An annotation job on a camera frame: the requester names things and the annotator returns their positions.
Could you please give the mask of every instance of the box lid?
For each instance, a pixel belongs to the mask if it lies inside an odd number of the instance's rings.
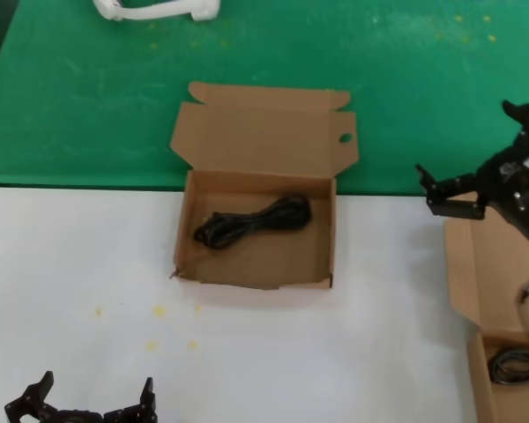
[[[359,159],[347,92],[192,82],[171,147],[197,170],[331,178]]]
[[[529,300],[521,308],[518,298],[529,241],[490,207],[484,220],[448,219],[444,232],[451,305],[485,335],[528,332]]]

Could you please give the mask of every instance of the green surface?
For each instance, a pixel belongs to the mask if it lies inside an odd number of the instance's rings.
[[[180,189],[168,140],[192,80],[349,90],[361,161],[339,191],[419,193],[416,162],[453,176],[513,139],[500,100],[529,102],[529,1],[223,0],[211,22],[116,23],[91,0],[22,0],[0,182]]]

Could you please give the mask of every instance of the cardboard box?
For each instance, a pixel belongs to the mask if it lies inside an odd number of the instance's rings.
[[[188,173],[175,250],[178,277],[276,289],[329,288],[335,242],[334,176],[359,158],[354,113],[337,111],[349,93],[190,84],[171,147]],[[213,212],[259,212],[279,197],[309,198],[300,231],[260,232],[224,250],[193,234]]]
[[[488,361],[499,350],[529,347],[529,241],[493,209],[482,221],[449,219],[445,246],[452,306],[480,327],[468,346],[480,423],[529,423],[529,385],[493,384]]]

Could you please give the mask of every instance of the white surface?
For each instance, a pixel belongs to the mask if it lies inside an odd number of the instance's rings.
[[[122,7],[118,0],[93,0],[93,3],[102,17],[113,20],[169,18],[187,13],[194,20],[208,20],[220,12],[220,0],[171,0],[132,9]]]
[[[338,197],[333,289],[261,292],[168,279],[182,197],[0,189],[0,421],[53,370],[102,413],[153,376],[161,423],[475,423],[423,199]]]

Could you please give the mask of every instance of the coiled black cable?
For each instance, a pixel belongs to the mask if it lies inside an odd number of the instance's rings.
[[[283,197],[262,211],[250,214],[215,212],[194,233],[209,249],[225,249],[242,237],[263,229],[295,230],[308,225],[311,209],[306,197]]]
[[[513,348],[499,352],[488,363],[488,370],[493,383],[529,384],[529,350]]]

